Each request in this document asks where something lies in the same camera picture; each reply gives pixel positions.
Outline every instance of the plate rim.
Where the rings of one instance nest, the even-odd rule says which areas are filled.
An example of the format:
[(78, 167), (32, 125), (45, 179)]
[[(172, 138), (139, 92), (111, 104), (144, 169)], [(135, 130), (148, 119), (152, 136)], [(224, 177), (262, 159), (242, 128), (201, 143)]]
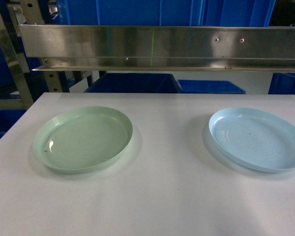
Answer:
[[(125, 130), (126, 130), (126, 132), (128, 134), (127, 142), (123, 146), (122, 150), (119, 153), (117, 153), (115, 156), (111, 157), (110, 159), (108, 159), (108, 160), (106, 160), (106, 161), (104, 161), (102, 163), (87, 166), (87, 167), (83, 167), (83, 168), (61, 168), (61, 167), (57, 167), (57, 166), (54, 166), (54, 165), (50, 165), (50, 163), (48, 163), (45, 160), (44, 154), (40, 151), (41, 145), (45, 146), (45, 143), (44, 143), (44, 141), (41, 141), (40, 136), (41, 135), (46, 135), (46, 134), (50, 135), (53, 132), (54, 129), (56, 129), (57, 127), (63, 125), (64, 123), (70, 122), (70, 120), (72, 120), (72, 118), (76, 118), (76, 116), (72, 117), (71, 119), (67, 118), (67, 120), (65, 120), (64, 122), (57, 123), (56, 125), (54, 125), (52, 130), (50, 130), (48, 132), (45, 131), (46, 127), (53, 124), (57, 119), (61, 120), (62, 117), (70, 116), (72, 114), (75, 114), (76, 112), (81, 112), (81, 111), (85, 112), (85, 111), (94, 111), (94, 110), (111, 111), (113, 113), (116, 113), (116, 114), (122, 116), (123, 119), (127, 122), (127, 124), (125, 124), (125, 122), (119, 120), (120, 122), (122, 122), (122, 124), (125, 127)], [(117, 159), (119, 159), (119, 157), (121, 157), (123, 155), (126, 148), (129, 146), (129, 143), (130, 143), (130, 141), (132, 139), (132, 136), (133, 136), (133, 124), (132, 124), (131, 120), (129, 119), (129, 117), (126, 116), (123, 112), (121, 112), (121, 111), (119, 111), (117, 109), (114, 109), (114, 108), (106, 107), (106, 106), (85, 106), (85, 107), (80, 107), (80, 108), (71, 109), (71, 110), (62, 112), (62, 113), (56, 115), (55, 117), (49, 119), (47, 122), (45, 122), (39, 128), (39, 130), (37, 131), (37, 133), (36, 133), (36, 135), (35, 135), (35, 137), (33, 139), (32, 149), (33, 149), (33, 152), (34, 152), (34, 155), (36, 156), (36, 158), (42, 164), (49, 167), (50, 169), (58, 171), (58, 172), (62, 172), (62, 173), (68, 173), (68, 174), (81, 174), (81, 173), (87, 173), (87, 172), (92, 172), (92, 171), (95, 171), (95, 170), (98, 170), (98, 169), (102, 169), (102, 168), (104, 168), (106, 166), (109, 166), (113, 162), (115, 162)]]
[(230, 110), (235, 110), (235, 111), (238, 111), (238, 110), (246, 110), (246, 111), (254, 111), (254, 112), (257, 112), (259, 114), (263, 114), (263, 115), (266, 115), (268, 117), (272, 117), (276, 120), (279, 120), (281, 122), (283, 122), (285, 125), (287, 125), (288, 127), (291, 127), (294, 129), (295, 131), (295, 125), (293, 125), (292, 123), (288, 122), (287, 120), (277, 116), (277, 115), (274, 115), (270, 112), (266, 112), (264, 110), (260, 110), (260, 109), (255, 109), (255, 108), (249, 108), (249, 107), (228, 107), (228, 108), (224, 108), (224, 109), (221, 109), (217, 112), (215, 112), (211, 117), (210, 117), (210, 120), (209, 120), (209, 131), (210, 131), (210, 134), (215, 142), (215, 144), (217, 145), (218, 149), (226, 156), (228, 157), (230, 160), (234, 161), (235, 163), (241, 165), (241, 166), (244, 166), (246, 168), (249, 168), (249, 169), (252, 169), (252, 170), (255, 170), (255, 171), (260, 171), (260, 172), (266, 172), (266, 173), (281, 173), (281, 172), (285, 172), (285, 171), (289, 171), (289, 170), (294, 170), (295, 167), (290, 167), (290, 168), (269, 168), (269, 167), (264, 167), (264, 166), (259, 166), (259, 165), (256, 165), (256, 164), (253, 164), (253, 163), (250, 163), (246, 160), (243, 160), (241, 159), (240, 157), (238, 156), (235, 156), (234, 154), (230, 153), (229, 151), (227, 151), (225, 148), (223, 148), (219, 142), (217, 141), (217, 139), (215, 138), (215, 135), (213, 134), (213, 128), (214, 128), (214, 125), (218, 122), (218, 120), (220, 120), (222, 117), (220, 117), (219, 119), (215, 119), (215, 116), (218, 116), (219, 113), (222, 113), (222, 112), (225, 112), (225, 111), (230, 111)]

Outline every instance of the metal frame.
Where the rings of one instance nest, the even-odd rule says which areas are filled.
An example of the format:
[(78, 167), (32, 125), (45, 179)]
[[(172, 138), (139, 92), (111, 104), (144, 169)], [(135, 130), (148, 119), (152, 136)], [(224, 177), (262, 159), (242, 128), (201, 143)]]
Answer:
[[(20, 0), (23, 14), (28, 25), (44, 25), (52, 22), (49, 14), (48, 6), (40, 6), (38, 0)], [(41, 64), (44, 66), (46, 59), (40, 58)], [(44, 73), (45, 80), (49, 92), (69, 92), (66, 80), (61, 79), (57, 72)]]
[(295, 27), (21, 25), (37, 70), (295, 71)]
[(11, 71), (15, 85), (20, 93), (15, 99), (0, 98), (1, 108), (29, 108), (33, 104), (33, 98), (24, 77), (25, 72), (29, 72), (22, 46), (17, 38), (13, 26), (5, 25), (0, 14), (0, 47), (5, 56), (7, 65)]

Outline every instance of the plate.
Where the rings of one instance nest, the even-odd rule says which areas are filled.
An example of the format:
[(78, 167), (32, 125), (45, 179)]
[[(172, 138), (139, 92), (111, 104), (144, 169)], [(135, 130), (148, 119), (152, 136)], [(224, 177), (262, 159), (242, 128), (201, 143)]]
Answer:
[(250, 108), (215, 113), (209, 129), (220, 151), (247, 168), (279, 173), (295, 168), (295, 126)]
[(64, 173), (91, 172), (116, 161), (132, 137), (130, 119), (108, 107), (83, 107), (62, 113), (37, 132), (36, 157)]

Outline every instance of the green plate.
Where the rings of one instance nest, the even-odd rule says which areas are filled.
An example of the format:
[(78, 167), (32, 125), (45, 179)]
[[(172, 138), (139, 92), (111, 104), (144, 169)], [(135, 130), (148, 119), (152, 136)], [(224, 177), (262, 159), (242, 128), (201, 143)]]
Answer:
[(132, 137), (130, 119), (108, 107), (62, 113), (40, 128), (33, 141), (37, 158), (64, 173), (91, 172), (116, 161)]

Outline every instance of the white table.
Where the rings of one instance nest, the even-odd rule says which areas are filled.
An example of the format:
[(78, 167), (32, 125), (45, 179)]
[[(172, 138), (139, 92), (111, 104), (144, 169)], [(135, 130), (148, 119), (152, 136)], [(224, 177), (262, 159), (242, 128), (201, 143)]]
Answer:
[[(81, 175), (36, 159), (45, 122), (97, 105), (133, 122), (124, 156)], [(0, 236), (295, 236), (295, 171), (246, 169), (210, 142), (210, 116), (232, 106), (295, 125), (295, 95), (44, 94), (0, 140)]]

